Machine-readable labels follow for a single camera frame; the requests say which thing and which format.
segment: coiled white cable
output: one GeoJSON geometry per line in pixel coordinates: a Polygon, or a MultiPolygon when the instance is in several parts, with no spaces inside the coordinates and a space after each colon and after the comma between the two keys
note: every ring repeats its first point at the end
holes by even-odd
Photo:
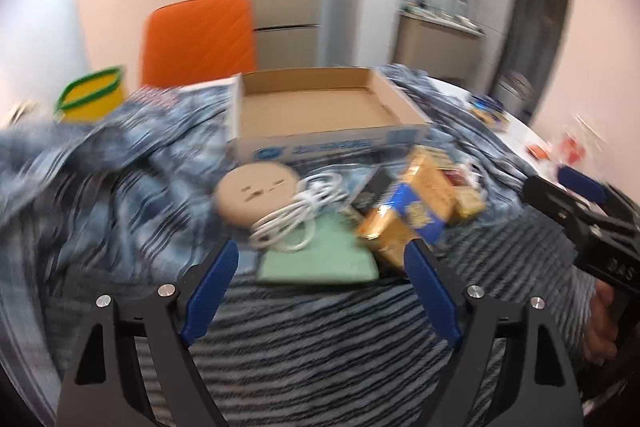
{"type": "Polygon", "coordinates": [[[316,233],[316,216],[322,207],[349,195],[342,187],[342,176],[337,172],[322,172],[304,178],[298,182],[297,191],[291,204],[252,225],[249,236],[251,247],[268,248],[277,244],[281,250],[302,250],[316,233]],[[300,224],[305,227],[302,241],[295,245],[284,243],[283,238],[300,224]]]}

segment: finger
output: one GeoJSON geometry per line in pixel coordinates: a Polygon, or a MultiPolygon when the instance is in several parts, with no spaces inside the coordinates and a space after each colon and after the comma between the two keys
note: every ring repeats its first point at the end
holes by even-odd
{"type": "Polygon", "coordinates": [[[584,338],[589,346],[591,354],[594,357],[602,358],[605,360],[614,359],[618,353],[618,348],[616,344],[607,339],[603,339],[599,337],[595,332],[593,327],[587,326],[586,333],[584,334],[584,338]]]}
{"type": "Polygon", "coordinates": [[[611,319],[609,310],[597,295],[591,298],[591,325],[598,336],[608,341],[614,341],[618,336],[618,325],[611,319]]]}
{"type": "Polygon", "coordinates": [[[613,302],[614,292],[613,288],[606,282],[596,281],[596,295],[600,297],[602,303],[608,308],[613,302]]]}
{"type": "Polygon", "coordinates": [[[589,362],[596,365],[602,365],[604,363],[604,359],[594,356],[594,354],[591,352],[591,349],[589,349],[589,344],[587,344],[586,341],[582,343],[582,349],[584,350],[584,358],[589,360],[589,362]]]}

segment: blue item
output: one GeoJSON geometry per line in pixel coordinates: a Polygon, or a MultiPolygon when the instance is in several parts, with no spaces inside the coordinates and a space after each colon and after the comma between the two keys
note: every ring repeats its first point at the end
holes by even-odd
{"type": "Polygon", "coordinates": [[[494,100],[489,96],[476,96],[473,95],[471,97],[472,105],[475,105],[477,108],[489,110],[489,111],[497,111],[504,112],[504,105],[499,100],[494,100]]]}
{"type": "Polygon", "coordinates": [[[607,199],[601,184],[568,166],[558,169],[558,183],[594,203],[604,203],[607,199]]]}
{"type": "Polygon", "coordinates": [[[444,221],[431,212],[408,184],[399,184],[386,204],[394,208],[429,245],[435,245],[444,229],[444,221]]]}
{"type": "Polygon", "coordinates": [[[180,338],[187,345],[207,333],[231,278],[238,269],[238,245],[227,241],[186,306],[180,338]]]}
{"type": "Polygon", "coordinates": [[[427,312],[433,329],[440,338],[455,346],[462,339],[456,306],[451,300],[437,272],[427,263],[414,242],[404,248],[404,270],[427,312]]]}

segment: open cardboard box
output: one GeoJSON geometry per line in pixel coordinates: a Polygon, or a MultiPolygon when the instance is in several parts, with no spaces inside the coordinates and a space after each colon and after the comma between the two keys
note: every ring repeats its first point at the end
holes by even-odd
{"type": "Polygon", "coordinates": [[[227,115],[229,140],[242,163],[420,143],[430,125],[400,89],[366,68],[238,75],[227,115]]]}

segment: plaid blanket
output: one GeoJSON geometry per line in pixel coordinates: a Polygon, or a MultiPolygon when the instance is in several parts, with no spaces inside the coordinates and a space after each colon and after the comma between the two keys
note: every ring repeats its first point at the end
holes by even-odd
{"type": "MultiPolygon", "coordinates": [[[[491,295],[548,303],[574,360],[593,281],[572,267],[561,229],[518,200],[526,162],[424,74],[383,68],[433,119],[429,144],[481,166],[488,207],[447,230],[440,252],[491,295]]],[[[226,87],[134,98],[95,126],[16,126],[0,133],[0,362],[46,426],[82,317],[101,293],[146,295],[199,263],[225,230],[210,195],[234,166],[225,154],[226,87]]],[[[293,165],[335,166],[350,186],[373,164],[402,165],[407,147],[293,165]]],[[[341,291],[255,283],[255,252],[238,235],[238,274],[209,332],[191,348],[230,425],[408,425],[449,350],[410,284],[386,278],[341,291]]],[[[171,423],[146,343],[145,384],[171,423]]],[[[472,422],[488,407],[495,353],[472,422]]]]}

